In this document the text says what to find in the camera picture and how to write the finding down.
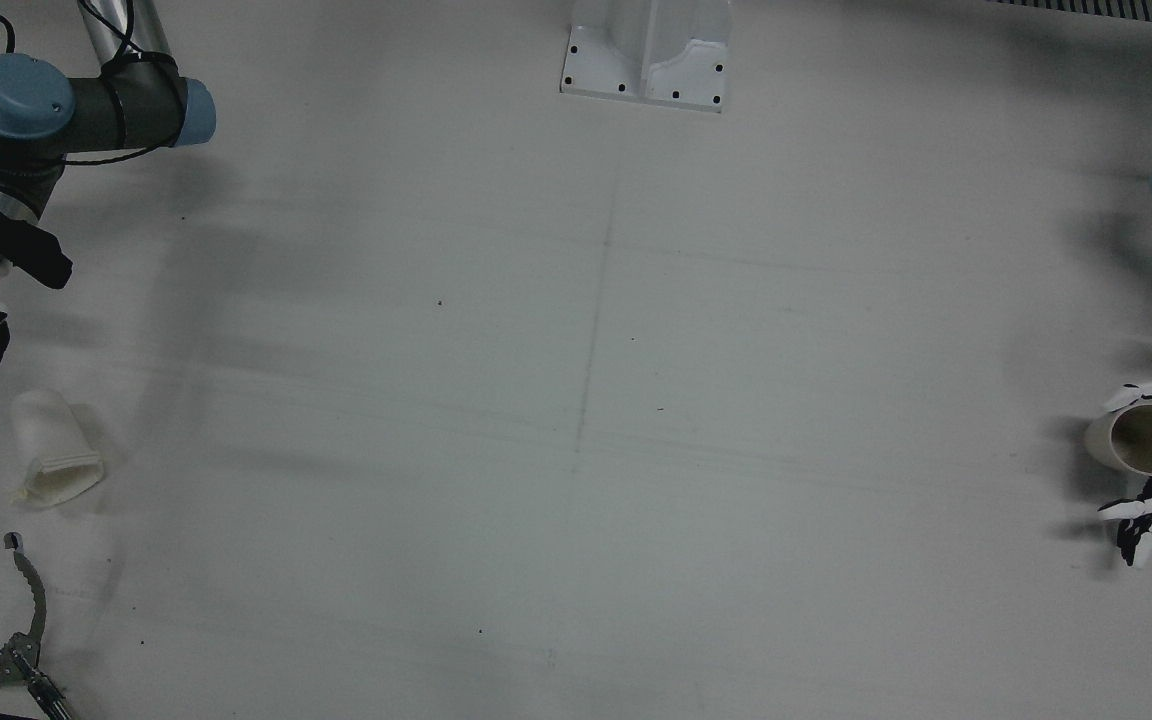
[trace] white paper cup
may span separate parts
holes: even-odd
[[[88,445],[59,393],[35,389],[15,397],[12,425],[26,462],[23,491],[29,501],[50,506],[73,500],[105,477],[99,452]]]
[[[1152,475],[1152,402],[1101,415],[1092,420],[1083,439],[1087,452],[1101,464]]]

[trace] white mount bracket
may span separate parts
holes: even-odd
[[[559,91],[721,113],[732,0],[576,0]]]

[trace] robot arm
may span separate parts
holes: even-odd
[[[195,145],[210,141],[215,105],[200,82],[179,74],[152,0],[77,0],[101,71],[68,78],[29,55],[0,55],[0,274],[17,265],[65,287],[70,262],[37,227],[73,152]],[[9,334],[0,304],[0,361]]]

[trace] paper cup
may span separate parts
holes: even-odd
[[[12,425],[26,462],[24,497],[50,506],[73,500],[105,477],[99,452],[59,393],[35,389],[12,402]]]
[[[1108,468],[1152,475],[1152,402],[1101,415],[1089,425],[1084,442]]]

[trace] white table surface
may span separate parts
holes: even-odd
[[[1152,26],[737,1],[714,115],[560,94],[568,8],[160,1],[215,139],[1,283],[84,719],[1152,717],[1076,439],[1152,378]],[[37,387],[111,461],[46,511]]]

